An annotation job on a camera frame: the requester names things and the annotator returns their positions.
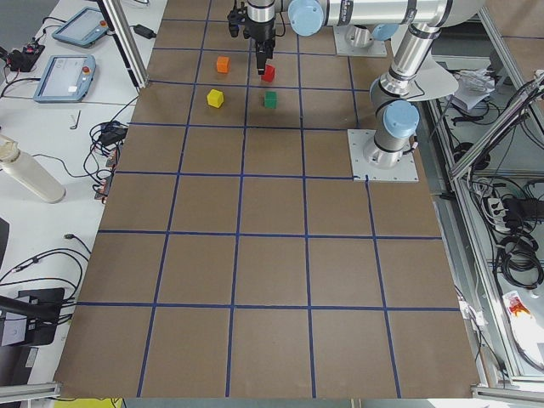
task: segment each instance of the white desk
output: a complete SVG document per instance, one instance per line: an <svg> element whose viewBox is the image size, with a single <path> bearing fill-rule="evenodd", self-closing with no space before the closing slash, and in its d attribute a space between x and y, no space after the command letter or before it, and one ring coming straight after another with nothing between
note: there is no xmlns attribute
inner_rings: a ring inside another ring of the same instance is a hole
<svg viewBox="0 0 544 408"><path fill-rule="evenodd" d="M130 0L122 1L131 25L142 24L155 31L159 28L166 3L167 0L153 0L150 6L142 7ZM66 20L86 6L93 7L96 4L83 0L60 0L51 15ZM48 20L45 26L51 24L54 21ZM31 100L36 89L34 82L17 84L6 93L6 98L0 99L1 132L17 140L20 148L29 154L56 156L65 161L73 174L83 174L82 163L91 143L89 129L99 122L109 121L136 96L136 90L113 38L101 38L94 47L84 49L57 42L50 36L53 30L49 29L47 39L42 41L46 45L45 53L37 62L34 72L20 74L20 77L39 77L50 55L92 54L98 66L93 86L83 103L38 104ZM135 38L147 64L155 41L138 36ZM120 122L130 120L133 105L117 118ZM74 124L73 117L77 118L79 110L82 113L78 128L70 130ZM66 233L78 235L92 247L104 211L100 201L94 199L91 179L71 178L61 163L41 157L37 160L66 186L66 198L58 204L44 203L6 173L0 173L0 217L8 221L11 227L8 250L0 269L2 275L19 262L48 249L71 247L84 252L75 240L67 241L63 238ZM12 274L6 282L42 276L75 282L78 268L69 258L51 257L25 271ZM46 287L59 287L59 283L45 281L1 287L0 294L14 298L19 290ZM60 326L54 343L39 349L29 383L52 381L68 329L69 325Z"/></svg>

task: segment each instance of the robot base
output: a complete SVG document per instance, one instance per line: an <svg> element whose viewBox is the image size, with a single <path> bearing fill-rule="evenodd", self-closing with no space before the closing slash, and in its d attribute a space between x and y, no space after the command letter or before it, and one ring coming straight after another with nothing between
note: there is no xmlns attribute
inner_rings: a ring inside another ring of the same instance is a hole
<svg viewBox="0 0 544 408"><path fill-rule="evenodd" d="M403 156L399 164L393 168L381 169L371 165L363 157L363 149L366 141L374 137L375 130L368 129L349 129L349 155L351 156L351 169L354 175L354 181L383 181L393 183L417 183L416 163L410 153Z"/></svg>
<svg viewBox="0 0 544 408"><path fill-rule="evenodd" d="M337 46L337 55L375 58L385 58L388 56L388 50L385 48L384 41L374 40L372 45L368 48L353 47L346 40L348 31L349 25L334 27L334 43Z"/></svg>

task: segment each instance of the orange cube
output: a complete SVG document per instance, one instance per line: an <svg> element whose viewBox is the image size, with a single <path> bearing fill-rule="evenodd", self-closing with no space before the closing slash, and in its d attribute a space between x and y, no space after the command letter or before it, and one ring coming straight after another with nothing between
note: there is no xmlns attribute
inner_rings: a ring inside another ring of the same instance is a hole
<svg viewBox="0 0 544 408"><path fill-rule="evenodd" d="M220 74L228 74L230 70L230 58L229 57L218 57L218 72Z"/></svg>

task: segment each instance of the green cube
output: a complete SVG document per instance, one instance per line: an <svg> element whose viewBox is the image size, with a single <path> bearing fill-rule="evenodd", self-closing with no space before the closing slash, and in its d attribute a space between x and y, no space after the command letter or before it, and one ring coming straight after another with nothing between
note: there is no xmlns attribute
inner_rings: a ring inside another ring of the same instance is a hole
<svg viewBox="0 0 544 408"><path fill-rule="evenodd" d="M264 107L275 109L278 106L278 94L273 91L266 91L264 94Z"/></svg>

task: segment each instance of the yellow cube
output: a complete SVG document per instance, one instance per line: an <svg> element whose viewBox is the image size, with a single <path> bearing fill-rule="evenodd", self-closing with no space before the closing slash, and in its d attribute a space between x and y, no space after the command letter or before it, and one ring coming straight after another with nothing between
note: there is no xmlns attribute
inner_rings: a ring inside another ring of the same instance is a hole
<svg viewBox="0 0 544 408"><path fill-rule="evenodd" d="M207 104L213 106L214 108L220 108L224 102L224 95L221 91L217 89L212 89L207 95Z"/></svg>

